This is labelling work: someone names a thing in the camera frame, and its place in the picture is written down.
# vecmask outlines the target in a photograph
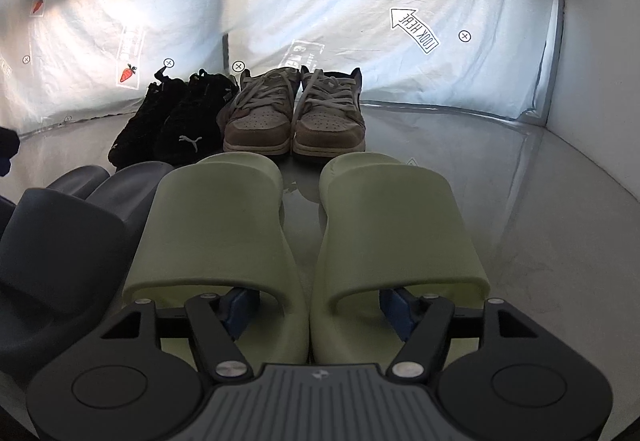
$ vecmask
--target shoe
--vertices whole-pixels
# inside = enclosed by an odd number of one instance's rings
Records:
[[[332,158],[365,150],[365,124],[360,111],[362,74],[311,73],[302,67],[302,96],[293,115],[294,154]]]
[[[154,157],[174,167],[197,163],[220,151],[222,133],[216,116],[238,93],[234,77],[200,69],[189,79],[189,94],[164,122]]]
[[[109,151],[109,162],[118,170],[137,163],[153,161],[154,143],[164,121],[187,95],[189,89],[180,78],[165,76],[163,67],[155,74],[156,82],[149,85],[142,105],[129,119]]]
[[[283,67],[251,77],[240,76],[240,93],[218,116],[225,152],[255,152],[278,156],[289,152],[291,118],[300,71]]]

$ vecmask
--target black sneaker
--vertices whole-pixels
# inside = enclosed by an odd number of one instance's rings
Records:
[[[160,85],[156,82],[149,85],[136,115],[129,119],[109,151],[109,162],[117,169],[154,160],[154,143],[164,120],[189,92],[180,78],[172,80],[165,76],[165,69],[156,72]]]
[[[200,69],[189,79],[190,93],[164,122],[154,154],[157,161],[172,166],[197,163],[222,148],[222,133],[216,116],[238,93],[233,76],[208,74]]]

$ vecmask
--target silver screw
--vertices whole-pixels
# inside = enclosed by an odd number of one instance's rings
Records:
[[[424,372],[424,367],[415,361],[400,361],[391,368],[391,372],[398,377],[418,377]]]
[[[238,377],[246,374],[247,366],[242,361],[226,360],[216,365],[216,373],[223,377]]]

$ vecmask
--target white and brown sneaker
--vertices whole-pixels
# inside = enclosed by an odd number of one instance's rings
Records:
[[[290,149],[291,119],[300,71],[283,67],[251,77],[245,69],[240,92],[218,114],[225,152],[246,151],[267,156]]]
[[[313,73],[302,68],[303,93],[292,120],[292,150],[301,156],[332,158],[365,150],[360,111],[362,74]]]

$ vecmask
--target green slide sandal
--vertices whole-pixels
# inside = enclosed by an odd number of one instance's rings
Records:
[[[232,287],[260,291],[257,315],[236,341],[255,372],[263,363],[306,363],[308,310],[279,222],[282,177],[253,153],[218,154],[162,179],[123,289],[158,309]],[[194,365],[187,341],[162,350]]]
[[[444,177],[356,152],[327,163],[320,196],[327,224],[311,301],[316,363],[375,362],[386,370],[403,343],[380,310],[382,289],[482,308],[489,283]],[[447,363],[477,347],[453,339]]]

